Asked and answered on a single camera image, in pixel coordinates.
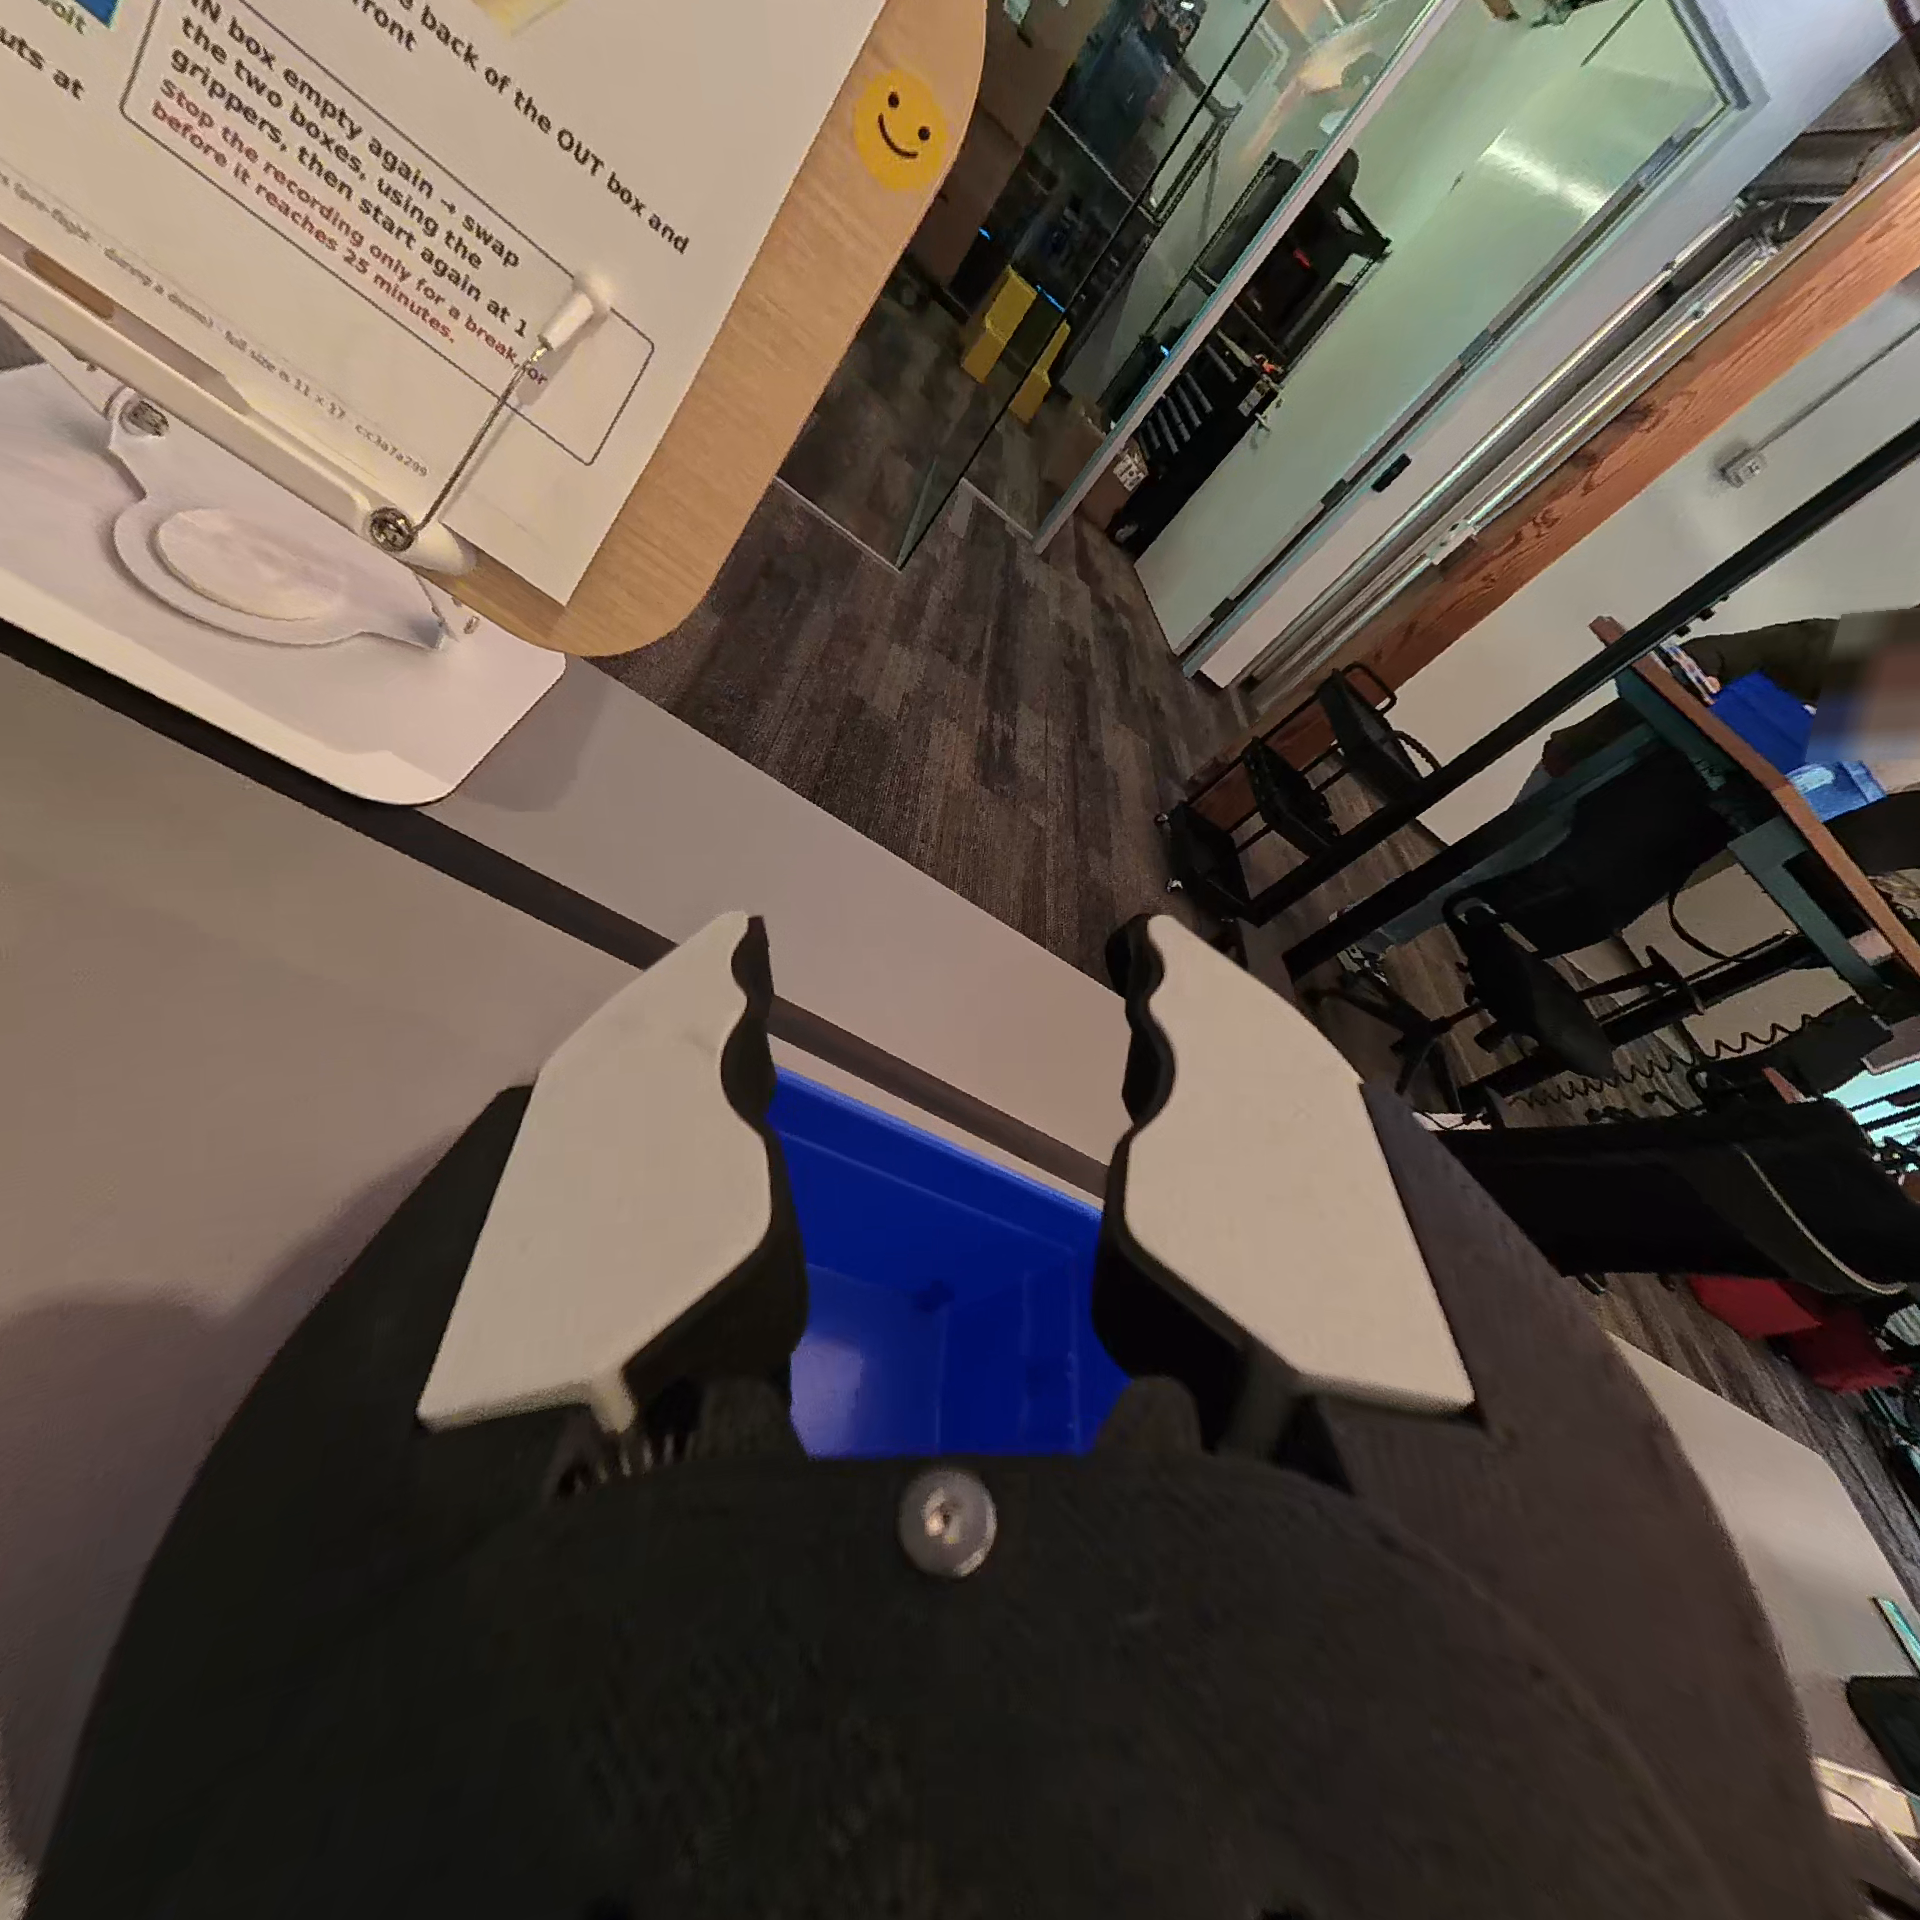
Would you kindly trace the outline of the red bag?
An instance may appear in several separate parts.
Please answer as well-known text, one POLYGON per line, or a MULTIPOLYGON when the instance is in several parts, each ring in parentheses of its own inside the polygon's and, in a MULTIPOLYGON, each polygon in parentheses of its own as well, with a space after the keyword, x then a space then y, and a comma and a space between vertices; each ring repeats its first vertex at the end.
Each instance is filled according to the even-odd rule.
POLYGON ((1781 1350, 1806 1382, 1837 1397, 1918 1378, 1918 1340, 1883 1331, 1898 1315, 1892 1304, 1723 1272, 1689 1272, 1686 1288, 1721 1327, 1781 1350))

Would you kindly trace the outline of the blue plastic bin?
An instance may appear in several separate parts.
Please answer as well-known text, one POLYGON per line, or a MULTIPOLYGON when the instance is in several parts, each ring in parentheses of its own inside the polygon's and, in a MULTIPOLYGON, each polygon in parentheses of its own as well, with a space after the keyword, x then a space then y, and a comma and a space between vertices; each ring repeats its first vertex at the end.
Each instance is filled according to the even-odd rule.
POLYGON ((1091 1327, 1093 1202, 791 1072, 771 1127, 805 1258, 804 1453, 1087 1453, 1126 1387, 1091 1327))

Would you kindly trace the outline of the wooden beam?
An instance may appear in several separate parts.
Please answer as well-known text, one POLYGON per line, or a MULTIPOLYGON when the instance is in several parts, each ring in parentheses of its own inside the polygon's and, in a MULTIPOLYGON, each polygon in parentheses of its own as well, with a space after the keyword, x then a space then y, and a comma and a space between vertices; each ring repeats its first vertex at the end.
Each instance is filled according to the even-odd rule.
POLYGON ((1855 182, 1598 435, 1331 653, 1408 686, 1918 273, 1918 138, 1855 182))

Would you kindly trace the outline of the black stand pole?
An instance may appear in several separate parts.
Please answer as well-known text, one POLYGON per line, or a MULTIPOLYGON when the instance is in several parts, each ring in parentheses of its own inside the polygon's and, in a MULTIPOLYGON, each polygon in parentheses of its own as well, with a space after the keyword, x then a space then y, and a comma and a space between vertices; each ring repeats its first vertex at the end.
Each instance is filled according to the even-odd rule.
MULTIPOLYGON (((1374 853, 1388 842, 1399 829, 1425 821, 1437 803, 1464 790, 1494 761, 1512 753, 1516 748, 1527 743, 1535 734, 1544 734, 1555 721, 1562 721, 1569 708, 1577 708, 1587 697, 1614 688, 1620 680, 1632 680, 1646 660, 1652 660, 1670 640, 1677 640, 1683 629, 1699 628, 1707 614, 1714 614, 1726 598, 1734 598, 1751 582, 1764 579, 1772 566, 1790 559, 1796 549, 1822 536, 1833 524, 1849 517, 1859 503, 1876 493, 1883 483, 1901 476, 1908 468, 1918 465, 1918 426, 1908 426, 1901 435, 1886 438, 1876 450, 1860 458, 1830 488, 1813 493, 1801 506, 1787 512, 1781 524, 1753 536, 1739 544, 1732 559, 1716 562, 1707 574, 1689 586, 1683 594, 1666 600, 1658 611, 1642 618, 1637 628, 1620 629, 1620 636, 1606 640, 1590 660, 1577 668, 1552 684, 1532 701, 1516 708, 1501 718, 1492 731, 1477 737, 1464 748, 1453 761, 1439 764, 1426 780, 1420 780, 1403 803, 1388 803, 1362 826, 1341 832, 1328 854, 1308 860, 1303 870, 1276 881, 1268 897, 1273 905, 1296 905, 1308 897, 1328 878, 1347 872, 1364 853, 1374 853)), ((1433 853, 1420 870, 1388 881, 1374 894, 1356 902, 1341 913, 1334 913, 1316 933, 1296 940, 1283 954, 1283 967, 1290 984, 1303 984, 1320 967, 1364 946, 1378 932, 1408 920, 1411 913, 1425 910, 1426 902, 1448 897, 1456 890, 1456 881, 1504 850, 1516 835, 1527 829, 1552 826, 1557 809, 1569 805, 1569 800, 1555 800, 1552 795, 1538 795, 1532 803, 1512 805, 1501 821, 1492 821, 1468 835, 1451 842, 1448 850, 1433 853)))

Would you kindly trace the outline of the yellow smiley sticker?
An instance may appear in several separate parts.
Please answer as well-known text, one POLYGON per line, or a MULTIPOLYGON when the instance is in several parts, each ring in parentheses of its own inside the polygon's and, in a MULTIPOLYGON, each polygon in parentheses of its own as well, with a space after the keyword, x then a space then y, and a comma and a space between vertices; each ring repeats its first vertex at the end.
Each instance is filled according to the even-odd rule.
POLYGON ((933 85, 888 70, 863 85, 852 107, 854 157, 890 193, 923 193, 944 176, 948 117, 933 85))

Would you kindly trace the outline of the wooden top desk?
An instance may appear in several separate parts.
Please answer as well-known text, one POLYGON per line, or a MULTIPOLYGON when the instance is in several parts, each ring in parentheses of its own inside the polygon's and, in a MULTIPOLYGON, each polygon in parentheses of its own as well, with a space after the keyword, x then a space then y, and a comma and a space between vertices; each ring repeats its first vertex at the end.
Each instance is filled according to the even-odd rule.
POLYGON ((1759 928, 1739 936, 1734 957, 1707 957, 1686 976, 1673 1023, 1690 1039, 1764 1039, 1772 1024, 1792 1029, 1822 979, 1837 984, 1886 1029, 1911 1019, 1918 936, 1790 775, 1655 657, 1620 674, 1616 700, 1655 743, 1690 764, 1734 826, 1734 872, 1764 902, 1759 928))

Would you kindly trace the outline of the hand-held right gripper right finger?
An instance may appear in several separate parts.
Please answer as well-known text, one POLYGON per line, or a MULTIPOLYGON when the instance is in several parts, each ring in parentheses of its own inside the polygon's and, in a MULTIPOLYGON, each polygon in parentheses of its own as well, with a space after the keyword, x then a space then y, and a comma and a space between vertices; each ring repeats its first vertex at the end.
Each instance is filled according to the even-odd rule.
POLYGON ((1359 1072, 1180 917, 1107 944, 1126 1129, 1091 1327, 1207 1453, 1273 1461, 1303 1404, 1456 1422, 1477 1387, 1359 1072))

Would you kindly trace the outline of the blue storage bin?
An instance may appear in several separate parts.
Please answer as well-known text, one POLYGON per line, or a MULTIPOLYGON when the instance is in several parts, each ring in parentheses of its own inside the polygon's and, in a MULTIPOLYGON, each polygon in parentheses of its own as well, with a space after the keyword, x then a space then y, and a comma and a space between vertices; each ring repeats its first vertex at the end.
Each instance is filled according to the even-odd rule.
POLYGON ((1768 674, 1753 668, 1721 686, 1712 700, 1714 718, 1751 743, 1769 766, 1792 775, 1806 764, 1813 743, 1813 705, 1787 691, 1768 674))

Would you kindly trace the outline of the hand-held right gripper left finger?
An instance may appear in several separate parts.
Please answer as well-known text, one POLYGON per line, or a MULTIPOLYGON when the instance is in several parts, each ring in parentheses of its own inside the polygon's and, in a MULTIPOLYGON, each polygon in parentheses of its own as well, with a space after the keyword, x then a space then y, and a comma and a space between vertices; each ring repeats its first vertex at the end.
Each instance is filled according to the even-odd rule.
POLYGON ((771 940, 728 910, 542 1063, 419 1393, 428 1430, 587 1411, 629 1434, 687 1382, 787 1382, 805 1259, 771 940))

